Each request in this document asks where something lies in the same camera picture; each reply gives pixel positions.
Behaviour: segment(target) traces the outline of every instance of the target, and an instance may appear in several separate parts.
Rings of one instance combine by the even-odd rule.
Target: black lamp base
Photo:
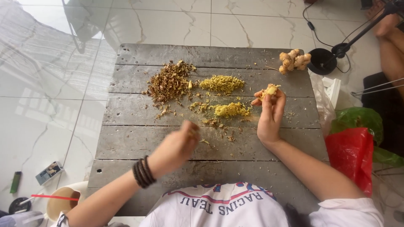
[[[327,65],[325,63],[329,61],[334,54],[331,51],[323,49],[323,48],[316,48],[309,52],[311,54],[311,61],[307,64],[307,67],[316,74],[319,75],[328,75],[337,67],[337,60],[333,59]]]

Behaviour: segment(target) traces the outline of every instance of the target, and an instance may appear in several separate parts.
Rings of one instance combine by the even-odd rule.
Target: person's left hand
[[[192,155],[199,141],[199,127],[184,121],[181,129],[171,132],[147,158],[155,179],[181,167]]]

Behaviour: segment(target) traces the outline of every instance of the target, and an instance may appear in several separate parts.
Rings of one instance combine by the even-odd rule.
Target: ginger root
[[[262,101],[267,94],[271,96],[276,95],[278,87],[280,87],[280,85],[268,84],[267,89],[262,89],[262,95],[258,97],[258,99]]]
[[[300,55],[299,49],[294,49],[288,54],[282,52],[279,54],[279,59],[282,65],[279,67],[279,72],[285,75],[288,71],[294,68],[297,70],[304,70],[306,65],[310,62],[311,54]]]

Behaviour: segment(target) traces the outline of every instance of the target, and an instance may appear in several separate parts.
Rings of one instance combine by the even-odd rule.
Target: gray wooden table
[[[289,202],[300,212],[309,213],[318,209],[318,200],[314,195],[257,138],[260,107],[252,109],[247,117],[250,121],[241,122],[242,117],[222,119],[222,123],[228,126],[228,135],[234,131],[233,142],[226,137],[221,139],[222,129],[202,124],[202,120],[211,116],[196,114],[187,108],[192,102],[205,101],[206,98],[212,105],[238,101],[248,105],[254,99],[254,92],[266,88],[268,83],[280,84],[287,95],[281,137],[303,152],[328,161],[308,72],[291,71],[282,75],[265,67],[279,68],[282,64],[279,53],[289,51],[122,44],[109,89],[88,194],[128,171],[137,159],[151,154],[167,133],[178,129],[183,120],[188,119],[201,126],[201,138],[210,146],[200,143],[186,165],[159,179],[147,190],[141,190],[117,216],[145,216],[160,196],[172,189],[239,181],[269,189],[281,204]],[[184,98],[181,101],[183,107],[172,102],[171,109],[176,110],[177,115],[168,114],[157,120],[155,117],[161,110],[152,107],[151,97],[141,95],[141,91],[147,89],[146,81],[160,71],[163,63],[180,59],[197,67],[190,80],[210,78],[213,74],[233,75],[245,81],[245,85],[232,92],[231,96],[220,97],[206,96],[206,90],[193,88],[194,94],[201,93],[200,97],[194,97],[192,101]]]

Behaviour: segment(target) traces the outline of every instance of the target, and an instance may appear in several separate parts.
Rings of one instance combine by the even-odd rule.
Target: marble floor
[[[88,179],[121,43],[330,49],[307,26],[306,6],[303,0],[0,0],[0,210],[17,197]],[[320,0],[305,16],[329,45],[366,22],[359,0]],[[351,69],[329,75],[342,80],[337,109],[361,106],[349,92],[381,71],[371,33],[348,56]],[[338,61],[348,69],[346,59]],[[65,172],[41,187],[35,175],[53,161]],[[15,171],[23,176],[10,194]],[[46,199],[33,202],[33,210],[45,207]]]

